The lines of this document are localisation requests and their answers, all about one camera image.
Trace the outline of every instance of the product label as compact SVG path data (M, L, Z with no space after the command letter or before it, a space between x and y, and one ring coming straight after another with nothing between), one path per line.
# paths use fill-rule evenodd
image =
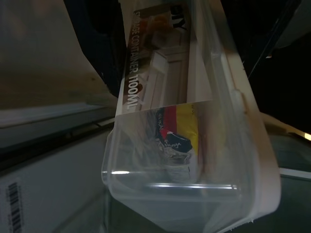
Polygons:
M186 103L190 25L184 3L133 13L122 113Z
M22 233L24 217L20 180L0 184L1 229L6 232Z

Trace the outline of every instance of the barcode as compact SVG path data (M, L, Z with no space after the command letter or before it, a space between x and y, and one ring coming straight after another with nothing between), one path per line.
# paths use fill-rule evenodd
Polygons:
M17 182L8 186L8 201L10 203L11 232L21 233L21 205Z

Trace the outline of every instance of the red stripe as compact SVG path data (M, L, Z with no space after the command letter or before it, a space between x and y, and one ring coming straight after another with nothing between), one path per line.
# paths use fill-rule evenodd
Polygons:
M163 123L166 130L177 132L176 106L165 107Z

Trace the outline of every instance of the clear plastic container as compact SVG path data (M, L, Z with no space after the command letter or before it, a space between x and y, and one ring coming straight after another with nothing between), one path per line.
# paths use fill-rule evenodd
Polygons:
M140 0L134 10L167 2L171 1ZM212 96L212 100L193 104L198 118L200 172L184 182L172 179L154 140L156 110L148 110L116 115L102 177L115 199L168 232L225 232L273 210L259 207L258 151L208 1L187 3ZM277 191L271 195L279 195L278 177L272 180L276 180Z

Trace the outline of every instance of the snack package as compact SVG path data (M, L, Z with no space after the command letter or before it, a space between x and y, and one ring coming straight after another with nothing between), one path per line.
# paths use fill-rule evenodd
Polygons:
M155 137L171 179L195 182L200 167L198 119L193 104L158 109Z

